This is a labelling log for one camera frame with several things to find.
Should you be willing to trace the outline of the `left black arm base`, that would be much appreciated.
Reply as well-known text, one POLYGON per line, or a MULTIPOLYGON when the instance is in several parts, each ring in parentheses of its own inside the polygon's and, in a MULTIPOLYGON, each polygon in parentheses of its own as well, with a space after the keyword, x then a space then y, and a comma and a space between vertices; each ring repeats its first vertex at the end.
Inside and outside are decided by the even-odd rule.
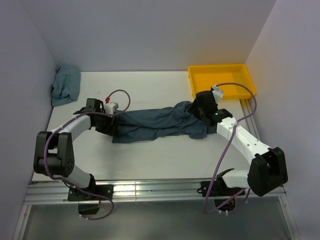
POLYGON ((90 192, 89 189, 77 189, 70 187, 67 201, 78 203, 78 213, 82 216, 96 215, 100 210, 102 201, 111 203, 111 209, 107 215, 110 215, 115 204, 112 201, 114 193, 114 186, 112 184, 98 184, 90 192))

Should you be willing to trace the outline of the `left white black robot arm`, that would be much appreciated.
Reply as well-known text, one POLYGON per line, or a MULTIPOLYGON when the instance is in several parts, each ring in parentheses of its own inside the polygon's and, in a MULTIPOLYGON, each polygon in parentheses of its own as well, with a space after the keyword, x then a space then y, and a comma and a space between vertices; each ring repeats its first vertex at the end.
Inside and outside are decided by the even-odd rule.
POLYGON ((33 170, 37 174, 50 175, 66 181, 79 189, 86 200, 96 197, 98 188, 94 176, 75 164, 73 141, 83 132, 94 128, 97 132, 114 137, 118 131, 119 116, 116 102, 102 102, 88 98, 86 105, 74 112, 72 121, 36 136, 33 170))

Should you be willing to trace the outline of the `dark teal t-shirt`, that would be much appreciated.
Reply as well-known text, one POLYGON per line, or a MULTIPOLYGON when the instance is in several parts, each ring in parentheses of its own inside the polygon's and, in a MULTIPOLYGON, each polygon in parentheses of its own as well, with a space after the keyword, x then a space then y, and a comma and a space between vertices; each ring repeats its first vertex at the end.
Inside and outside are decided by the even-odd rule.
POLYGON ((216 131, 188 112, 190 101, 173 107, 126 111, 119 115, 118 134, 113 144, 154 141, 157 138, 187 135, 191 139, 205 139, 216 131))

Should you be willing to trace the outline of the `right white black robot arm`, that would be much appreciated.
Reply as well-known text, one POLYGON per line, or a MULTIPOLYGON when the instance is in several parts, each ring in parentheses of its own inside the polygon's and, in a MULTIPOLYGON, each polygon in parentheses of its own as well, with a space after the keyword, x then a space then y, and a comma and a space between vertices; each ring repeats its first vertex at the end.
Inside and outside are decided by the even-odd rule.
POLYGON ((250 189, 259 197, 288 182, 285 153, 279 147, 271 148, 244 129, 226 109, 218 108, 222 95, 218 91, 202 91, 188 112, 202 120, 216 133, 228 140, 248 161, 249 170, 227 169, 215 172, 206 187, 206 195, 227 196, 237 189, 250 189))

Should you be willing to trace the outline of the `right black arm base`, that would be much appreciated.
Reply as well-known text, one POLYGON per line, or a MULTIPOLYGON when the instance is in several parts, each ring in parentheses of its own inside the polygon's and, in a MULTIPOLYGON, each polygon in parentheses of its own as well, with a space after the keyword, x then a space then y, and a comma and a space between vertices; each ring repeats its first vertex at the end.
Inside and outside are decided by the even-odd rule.
MULTIPOLYGON (((201 181, 200 182, 200 188, 197 189, 197 193, 201 194, 202 197, 205 197, 207 194, 207 190, 209 188, 210 181, 201 181)), ((224 203, 229 197, 233 196, 234 194, 238 193, 242 189, 239 187, 233 187, 233 188, 228 188, 225 183, 221 182, 218 180, 217 182, 215 181, 209 197, 226 197, 224 199, 215 199, 214 204, 215 206, 219 206, 220 204, 224 203)), ((232 199, 228 203, 226 203, 224 206, 220 207, 220 211, 233 211, 236 208, 236 200, 232 199)))

